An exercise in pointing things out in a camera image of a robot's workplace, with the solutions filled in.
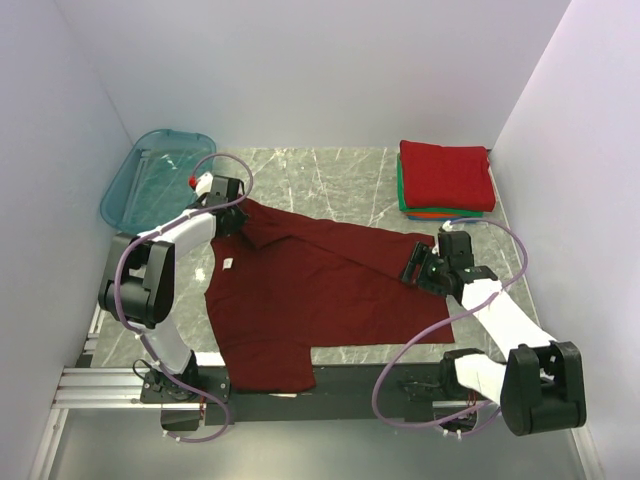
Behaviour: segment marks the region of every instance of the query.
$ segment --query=marble floor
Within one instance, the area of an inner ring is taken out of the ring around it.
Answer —
[[[251,197],[270,207],[398,232],[435,235],[440,226],[437,222],[408,220],[398,210],[397,149],[247,148],[228,151],[247,160],[255,175]],[[232,160],[216,162],[214,170],[245,178],[243,170]],[[502,205],[498,202],[494,212],[487,217],[504,222]],[[486,224],[464,228],[471,233],[477,264],[488,265],[502,280],[518,271],[518,256],[506,233]],[[177,265],[173,317],[185,342],[196,352],[218,351],[203,296],[214,262],[213,251],[207,244],[192,251]],[[511,287],[510,294],[537,322],[523,280]],[[452,314],[461,311],[453,301],[448,305]],[[454,345],[416,345],[403,361],[439,361],[443,352],[466,347],[480,348],[494,360],[503,360],[497,346],[475,318],[456,322],[453,332]],[[397,348],[394,345],[314,348],[312,360],[314,364],[382,363],[390,360]],[[113,319],[106,318],[92,366],[125,367],[141,357],[145,357],[142,345],[133,334]]]

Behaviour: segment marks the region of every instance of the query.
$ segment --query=folded towel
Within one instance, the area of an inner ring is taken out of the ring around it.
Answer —
[[[482,212],[474,212],[473,210],[459,210],[455,208],[442,207],[425,207],[425,208],[409,208],[404,201],[404,183],[402,181],[402,163],[400,162],[400,154],[396,161],[396,175],[398,180],[398,205],[400,211],[406,215],[421,216],[422,213],[436,213],[438,215],[451,215],[457,217],[481,217]]]
[[[405,213],[406,217],[415,217],[415,218],[428,218],[431,220],[439,220],[439,219],[451,219],[451,218],[460,218],[460,215],[455,215],[453,213],[438,213],[438,212],[433,212],[433,213],[421,213],[421,212],[417,212],[417,213]]]
[[[484,147],[442,147],[400,142],[404,199],[410,208],[490,212],[496,197]]]
[[[417,222],[446,222],[447,220],[457,220],[459,218],[463,218],[463,217],[448,217],[448,218],[424,218],[424,217],[416,217],[415,215],[407,215],[407,218],[409,220],[414,220]]]

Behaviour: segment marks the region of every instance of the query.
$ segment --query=transparent blue bin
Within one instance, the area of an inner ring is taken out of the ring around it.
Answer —
[[[196,163],[216,144],[206,135],[154,130],[140,138],[100,203],[105,222],[123,232],[152,230],[179,215],[195,200],[188,185]],[[211,170],[213,160],[198,173]]]

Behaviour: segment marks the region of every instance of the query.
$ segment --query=purple cable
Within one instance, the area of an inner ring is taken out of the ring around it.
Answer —
[[[192,393],[195,393],[197,395],[200,395],[202,397],[205,397],[209,400],[211,400],[212,402],[216,403],[217,405],[220,406],[220,408],[222,408],[223,412],[224,412],[224,424],[222,425],[222,427],[220,427],[220,429],[212,434],[209,435],[207,437],[203,437],[203,438],[183,438],[180,437],[178,435],[176,435],[175,433],[169,432],[168,435],[171,438],[175,438],[181,442],[185,442],[185,443],[203,443],[203,442],[208,442],[209,440],[213,440],[215,438],[218,438],[220,435],[222,435],[225,430],[229,427],[229,425],[231,424],[231,412],[229,411],[229,408],[227,407],[227,405],[220,400],[218,397],[216,397],[215,395],[212,395],[210,393],[207,393],[203,390],[200,390],[198,388],[192,387],[191,385],[187,385],[186,383],[178,380],[175,376],[173,376],[173,374],[171,374],[171,372],[169,372],[167,370],[167,368],[162,364],[162,362],[160,361],[158,355],[156,354],[156,352],[153,350],[153,347],[151,346],[151,344],[149,343],[149,341],[145,338],[144,336],[144,332],[136,327],[134,327],[133,325],[131,325],[131,323],[129,323],[129,320],[127,319],[125,313],[124,313],[124,309],[122,307],[122,296],[121,296],[121,287],[122,287],[122,273],[124,272],[124,266],[125,263],[127,261],[127,258],[129,257],[129,255],[131,254],[131,252],[133,252],[138,245],[141,245],[142,243],[148,241],[148,240],[152,240],[160,235],[162,235],[163,233],[171,230],[172,228],[177,227],[178,225],[183,224],[184,222],[186,222],[187,220],[189,220],[190,218],[193,218],[195,216],[198,215],[203,215],[205,213],[210,213],[213,212],[215,210],[221,210],[224,208],[228,208],[231,207],[233,205],[237,205],[238,203],[242,202],[245,198],[247,198],[249,196],[249,193],[251,193],[251,190],[253,189],[253,173],[251,172],[251,169],[249,168],[249,165],[247,165],[247,163],[242,160],[241,158],[232,155],[230,153],[213,153],[211,155],[207,155],[205,157],[203,157],[194,167],[193,172],[192,172],[192,176],[195,176],[196,170],[200,167],[200,165],[202,165],[204,162],[206,162],[207,160],[210,160],[212,158],[215,157],[227,157],[227,158],[231,158],[232,160],[235,160],[236,162],[238,162],[240,165],[242,165],[244,167],[244,169],[247,171],[247,174],[249,176],[249,184],[247,185],[247,190],[246,192],[238,197],[236,200],[232,200],[230,202],[221,204],[221,205],[216,205],[214,207],[209,207],[209,208],[203,208],[202,210],[196,210],[195,212],[190,212],[189,214],[183,215],[181,217],[176,218],[175,220],[172,220],[171,222],[167,223],[166,225],[162,226],[161,228],[154,230],[140,238],[137,238],[136,240],[134,240],[133,242],[131,242],[131,244],[125,249],[125,251],[122,253],[122,256],[120,257],[120,260],[118,261],[118,265],[116,267],[116,273],[115,273],[115,278],[113,281],[113,290],[114,290],[114,302],[115,302],[115,306],[116,306],[116,313],[117,313],[117,318],[120,321],[120,323],[122,323],[122,325],[124,326],[124,328],[126,328],[127,330],[130,330],[138,335],[140,335],[140,339],[142,341],[142,345],[144,345],[144,348],[147,350],[147,352],[149,352],[149,355],[151,356],[151,358],[153,359],[154,362],[157,362],[158,367],[160,368],[160,370],[162,371],[162,373],[164,373],[166,375],[166,377],[172,381],[173,383],[175,383],[176,385],[178,385],[179,387],[188,390]]]
[[[458,220],[453,220],[453,221],[450,221],[450,222],[447,222],[447,223],[453,225],[453,224],[457,224],[457,223],[476,223],[476,222],[486,222],[486,223],[490,223],[491,225],[495,225],[495,226],[501,228],[502,230],[507,232],[511,236],[511,238],[513,238],[513,240],[518,244],[518,247],[520,248],[520,251],[522,253],[522,268],[520,269],[520,271],[518,273],[516,273],[513,276],[513,278],[511,278],[509,281],[507,281],[503,285],[502,289],[504,290],[505,288],[507,288],[508,286],[512,285],[514,282],[516,282],[520,278],[522,278],[522,276],[526,272],[527,267],[529,266],[529,255],[527,254],[527,250],[526,250],[526,248],[524,246],[524,243],[522,243],[522,240],[520,240],[520,238],[515,233],[513,233],[509,227],[506,227],[505,225],[502,225],[501,223],[496,222],[494,220],[489,220],[489,219],[486,219],[486,218],[460,218]],[[482,310],[483,308],[488,306],[491,302],[493,302],[493,300],[498,296],[498,294],[499,294],[499,292],[491,294],[489,296],[489,298],[487,298],[484,302],[482,302],[477,307],[472,308],[471,310],[467,310],[465,312],[459,313],[457,315],[453,315],[453,316],[451,316],[449,318],[446,318],[444,320],[440,320],[438,323],[435,323],[435,324],[431,325],[430,327],[425,328],[423,331],[418,333],[415,337],[413,337],[405,345],[402,346],[400,351],[382,369],[382,372],[380,373],[380,376],[376,380],[376,384],[373,387],[373,393],[371,395],[371,408],[373,409],[373,413],[376,415],[376,417],[378,417],[381,421],[383,421],[387,425],[391,425],[392,427],[396,427],[396,428],[411,428],[411,429],[430,428],[430,427],[438,427],[438,426],[442,425],[443,423],[447,423],[447,422],[450,422],[451,420],[455,420],[455,419],[457,419],[457,418],[459,418],[459,417],[461,417],[463,415],[467,415],[469,413],[473,413],[473,412],[475,412],[475,411],[477,411],[477,410],[479,410],[479,409],[481,409],[483,407],[486,407],[487,405],[489,405],[491,403],[490,400],[487,400],[487,401],[484,401],[484,402],[480,402],[477,405],[474,405],[474,406],[469,407],[469,408],[465,408],[464,410],[461,410],[461,411],[459,411],[457,413],[449,415],[448,417],[441,418],[439,420],[432,420],[430,422],[422,422],[422,423],[407,423],[407,422],[396,422],[395,420],[391,420],[390,418],[387,418],[387,417],[383,416],[382,413],[380,413],[380,409],[378,408],[378,396],[380,394],[380,388],[382,387],[382,383],[387,378],[387,375],[389,374],[391,369],[396,365],[396,363],[398,363],[400,358],[402,358],[402,356],[405,353],[407,353],[407,351],[412,346],[414,346],[416,343],[418,343],[424,337],[426,337],[430,333],[435,332],[439,328],[445,327],[447,325],[451,325],[456,320],[460,320],[462,318],[465,318],[465,317],[467,317],[469,315],[472,315],[472,314]],[[474,432],[476,430],[484,429],[487,426],[488,423],[493,422],[495,420],[495,418],[498,416],[498,413],[496,413],[496,412],[494,412],[495,416],[492,415],[489,418],[489,420],[487,420],[487,422],[485,422],[483,425],[478,427],[478,429],[474,429],[471,432],[467,432],[466,435],[469,435],[469,434],[471,434],[472,432]]]

